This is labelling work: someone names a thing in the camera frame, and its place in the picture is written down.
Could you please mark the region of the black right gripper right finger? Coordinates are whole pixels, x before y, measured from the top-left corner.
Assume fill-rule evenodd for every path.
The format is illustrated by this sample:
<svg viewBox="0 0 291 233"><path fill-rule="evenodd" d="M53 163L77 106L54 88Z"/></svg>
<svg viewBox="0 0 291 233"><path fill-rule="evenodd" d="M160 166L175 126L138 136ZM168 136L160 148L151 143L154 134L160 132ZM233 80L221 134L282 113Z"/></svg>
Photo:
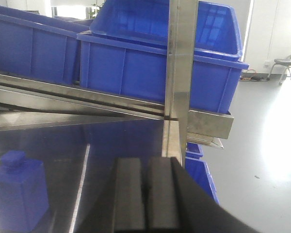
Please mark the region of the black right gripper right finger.
<svg viewBox="0 0 291 233"><path fill-rule="evenodd" d="M152 158L148 174L148 232L256 232L209 197L175 157Z"/></svg>

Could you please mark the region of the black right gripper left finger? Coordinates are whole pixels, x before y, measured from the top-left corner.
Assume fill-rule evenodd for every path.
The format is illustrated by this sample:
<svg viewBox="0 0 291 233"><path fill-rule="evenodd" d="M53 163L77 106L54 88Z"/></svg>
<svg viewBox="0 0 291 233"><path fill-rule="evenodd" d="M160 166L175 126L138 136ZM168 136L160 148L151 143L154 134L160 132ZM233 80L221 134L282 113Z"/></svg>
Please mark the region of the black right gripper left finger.
<svg viewBox="0 0 291 233"><path fill-rule="evenodd" d="M138 158L118 158L115 169L114 233L142 233L145 231L142 184L140 160Z"/></svg>

